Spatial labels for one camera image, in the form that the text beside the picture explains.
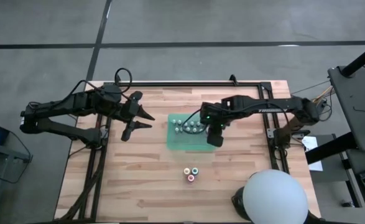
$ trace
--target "white sphere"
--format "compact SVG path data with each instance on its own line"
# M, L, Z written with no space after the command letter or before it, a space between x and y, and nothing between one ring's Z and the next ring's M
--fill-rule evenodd
M255 224L303 224L308 215L304 189L279 170L263 170L247 181L243 205Z

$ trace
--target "concrete floor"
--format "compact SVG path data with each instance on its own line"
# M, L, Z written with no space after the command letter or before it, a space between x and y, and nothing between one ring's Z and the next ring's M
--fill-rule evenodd
M0 44L95 43L106 0L0 0ZM104 43L365 40L365 0L113 0ZM346 65L365 45L318 47L203 47L101 49L93 80L112 80L119 67L135 80L287 80L291 92L327 80L327 69ZM0 50L0 126L13 130L34 154L19 183L7 185L0 223L49 221L62 183L70 141L19 131L29 101L63 98L84 79L92 49ZM312 98L328 84L297 93ZM68 117L59 121L74 124ZM338 100L333 116L310 128L337 136L349 131ZM339 219L338 184L315 183L324 218Z

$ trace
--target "wooden tabletop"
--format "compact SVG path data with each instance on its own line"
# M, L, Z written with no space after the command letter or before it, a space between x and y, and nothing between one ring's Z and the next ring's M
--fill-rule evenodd
M275 98L290 97L286 81L270 82ZM103 82L92 84L101 86ZM167 149L167 116L192 113L202 101L215 103L232 95L258 98L257 88L137 87L127 95L136 90L143 92L140 103L156 120L137 119L153 128L135 130L128 142L120 140L125 124L112 122L96 221L244 222L231 197L251 174L270 169L262 116L233 121L223 133L223 146L213 152ZM95 115L79 117L77 127L92 128L95 121ZM281 126L285 124L283 114L279 114L279 121ZM83 144L75 141L71 152L81 147ZM297 145L288 151L290 174L305 189L310 211L320 217L304 151ZM65 214L81 193L89 153L85 149L68 160L55 218ZM182 174L186 167L200 170L192 184Z

